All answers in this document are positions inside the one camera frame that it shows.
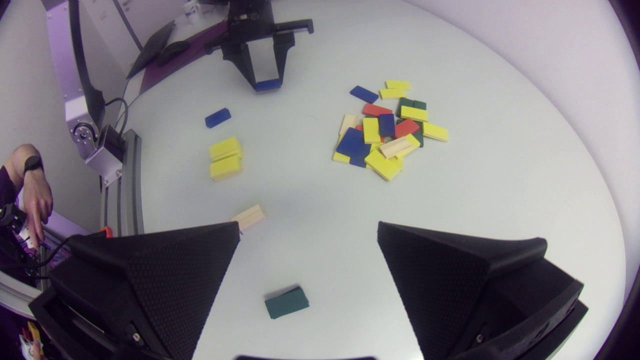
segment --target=person's arm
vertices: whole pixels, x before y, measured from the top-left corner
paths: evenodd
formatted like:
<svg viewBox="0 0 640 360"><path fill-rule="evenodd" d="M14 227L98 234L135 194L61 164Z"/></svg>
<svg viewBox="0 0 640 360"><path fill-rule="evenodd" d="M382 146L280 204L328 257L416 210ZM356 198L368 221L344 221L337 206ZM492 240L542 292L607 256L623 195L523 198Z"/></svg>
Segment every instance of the person's arm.
<svg viewBox="0 0 640 360"><path fill-rule="evenodd" d="M51 187L44 176L44 170L37 168L24 171L24 163L32 156L40 157L40 153L33 145L20 145L4 163L16 193L24 187L22 201L24 211L27 213L27 228L31 243L37 249L39 243L44 241L42 223L47 223L53 210L53 197Z"/></svg>

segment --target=wristwatch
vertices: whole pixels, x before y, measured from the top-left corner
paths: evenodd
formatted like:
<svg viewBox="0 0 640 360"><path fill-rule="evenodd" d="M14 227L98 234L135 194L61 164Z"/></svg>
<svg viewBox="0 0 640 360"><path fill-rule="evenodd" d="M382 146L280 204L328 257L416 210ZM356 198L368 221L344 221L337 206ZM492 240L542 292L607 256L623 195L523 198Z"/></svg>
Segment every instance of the wristwatch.
<svg viewBox="0 0 640 360"><path fill-rule="evenodd" d="M27 174L27 171L36 170L37 168L44 170L44 167L42 167L42 159L40 159L39 156L30 156L27 161L24 162L24 173L22 173L22 176Z"/></svg>

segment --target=dark green block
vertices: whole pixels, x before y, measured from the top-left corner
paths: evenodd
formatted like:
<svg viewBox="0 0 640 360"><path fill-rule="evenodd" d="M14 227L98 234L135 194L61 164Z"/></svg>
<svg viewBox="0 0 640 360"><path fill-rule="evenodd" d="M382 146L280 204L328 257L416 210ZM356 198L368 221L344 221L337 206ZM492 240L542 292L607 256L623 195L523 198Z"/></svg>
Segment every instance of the dark green block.
<svg viewBox="0 0 640 360"><path fill-rule="evenodd" d="M264 304L267 305L269 316L272 319L277 319L283 315L295 313L298 310L309 307L309 300L307 300L302 288L298 286L279 297L265 301Z"/></svg>
<svg viewBox="0 0 640 360"><path fill-rule="evenodd" d="M427 110L427 103L426 102L422 102L422 101L418 101L418 100L414 100L413 101L413 107L416 108L416 109Z"/></svg>
<svg viewBox="0 0 640 360"><path fill-rule="evenodd" d="M407 99L405 97L401 97L400 101L398 101L398 108L396 109L396 116L400 117L400 109L402 108L402 106L411 107L411 106L413 106L414 102L415 101L413 101L413 100L409 100L409 99Z"/></svg>
<svg viewBox="0 0 640 360"><path fill-rule="evenodd" d="M424 135L422 134L424 123L422 121L414 121L414 123L418 124L418 131L414 132L413 136L420 142L420 147L424 147Z"/></svg>

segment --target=stacked yellow blocks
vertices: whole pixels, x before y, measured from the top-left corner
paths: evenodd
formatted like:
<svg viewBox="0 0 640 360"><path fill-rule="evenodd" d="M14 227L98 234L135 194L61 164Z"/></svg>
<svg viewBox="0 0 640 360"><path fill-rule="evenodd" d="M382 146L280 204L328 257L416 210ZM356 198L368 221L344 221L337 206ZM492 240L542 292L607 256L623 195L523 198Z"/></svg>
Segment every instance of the stacked yellow blocks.
<svg viewBox="0 0 640 360"><path fill-rule="evenodd" d="M211 179L220 181L233 174L242 171L242 147L234 136L209 147L211 165L209 165L209 175Z"/></svg>

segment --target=blue wooden block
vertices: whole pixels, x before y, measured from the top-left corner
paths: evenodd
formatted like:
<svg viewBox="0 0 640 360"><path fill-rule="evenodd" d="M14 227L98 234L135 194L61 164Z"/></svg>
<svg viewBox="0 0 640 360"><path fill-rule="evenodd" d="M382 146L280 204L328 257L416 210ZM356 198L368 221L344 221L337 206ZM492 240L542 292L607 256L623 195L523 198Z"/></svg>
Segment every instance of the blue wooden block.
<svg viewBox="0 0 640 360"><path fill-rule="evenodd" d="M224 108L204 118L204 123L210 129L216 125L220 125L220 123L228 119L231 119L231 113L229 112L229 109Z"/></svg>
<svg viewBox="0 0 640 360"><path fill-rule="evenodd" d="M378 94L370 92L361 86L354 87L353 89L351 89L351 92L349 94L357 97L362 101L366 101L369 104L373 104L374 102L376 102L376 100L378 100Z"/></svg>
<svg viewBox="0 0 640 360"><path fill-rule="evenodd" d="M358 154L363 151L362 148L364 145L366 144L364 144L364 134L362 131L350 127L347 129L347 132L344 133L335 151L349 157L358 156Z"/></svg>
<svg viewBox="0 0 640 360"><path fill-rule="evenodd" d="M280 79L265 80L255 84L253 88L256 92L279 89L282 87Z"/></svg>
<svg viewBox="0 0 640 360"><path fill-rule="evenodd" d="M349 157L349 164L356 165L357 167L367 167L364 158L366 158L370 152L371 144L363 143L363 145L356 150L356 153Z"/></svg>
<svg viewBox="0 0 640 360"><path fill-rule="evenodd" d="M380 136L395 136L396 123L394 114L381 114L378 117L378 127Z"/></svg>
<svg viewBox="0 0 640 360"><path fill-rule="evenodd" d="M279 297L265 301L264 304L267 305L269 316L272 319L277 319L283 315L291 314L309 307L309 300L307 300L302 288L298 286Z"/></svg>

